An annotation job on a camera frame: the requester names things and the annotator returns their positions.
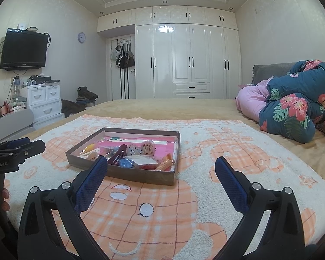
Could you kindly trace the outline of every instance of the white fleece blanket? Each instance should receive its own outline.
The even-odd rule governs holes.
[[[95,202],[81,217],[112,259],[212,259],[226,243],[242,214],[236,212],[214,172],[224,156],[251,182],[266,189],[294,190],[302,215],[305,243],[325,233],[325,181],[297,156],[241,121],[113,119],[83,115],[38,139],[43,154],[27,159],[6,175],[11,196],[9,219],[16,229],[29,189],[57,188],[80,172],[68,165],[65,151],[102,127],[179,131],[180,155],[174,187],[106,177]],[[75,252],[57,213],[54,217],[67,249]],[[256,249],[267,212],[248,249]]]

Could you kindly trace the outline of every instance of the dresser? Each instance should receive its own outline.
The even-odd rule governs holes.
[[[40,129],[64,118],[61,112],[59,83],[30,85],[20,91],[27,98],[27,108],[34,114],[32,126]]]

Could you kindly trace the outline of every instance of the wall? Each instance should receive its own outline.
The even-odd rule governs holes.
[[[325,9],[319,0],[247,0],[235,13],[242,83],[255,64],[325,61]]]
[[[19,23],[48,32],[51,45],[47,50],[46,67],[28,70],[23,78],[44,73],[59,79],[61,98],[76,101],[77,88],[87,86],[99,95],[98,103],[106,101],[106,42],[96,33],[97,17],[73,0],[4,0],[0,6],[0,42],[7,28]],[[84,43],[77,35],[86,34]],[[0,70],[0,100],[5,101],[13,72]]]

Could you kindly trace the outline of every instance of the wall-mounted tv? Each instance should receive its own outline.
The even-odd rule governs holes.
[[[9,28],[2,48],[0,69],[45,67],[48,38],[46,34]]]

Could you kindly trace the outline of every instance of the cardboard tray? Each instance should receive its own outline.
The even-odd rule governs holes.
[[[68,158],[68,163],[74,167],[87,170],[94,163],[84,158],[80,158],[76,155],[73,155],[73,152],[86,145],[87,142],[100,135],[101,133],[116,133],[116,134],[136,134],[144,136],[169,136],[175,137],[177,140],[177,150],[173,155],[175,160],[175,167],[173,171],[152,171],[152,170],[143,170],[143,169],[133,169],[133,168],[121,168],[116,165],[108,165],[106,176],[130,180],[140,183],[148,184],[157,184],[157,185],[169,185],[173,186],[175,183],[175,173],[178,167],[178,154],[179,154],[179,145],[180,145],[180,133],[177,131],[160,131],[160,130],[136,130],[136,129],[121,129],[121,128],[102,128],[85,138],[83,141],[78,143],[73,148],[69,149],[66,152],[66,157]]]

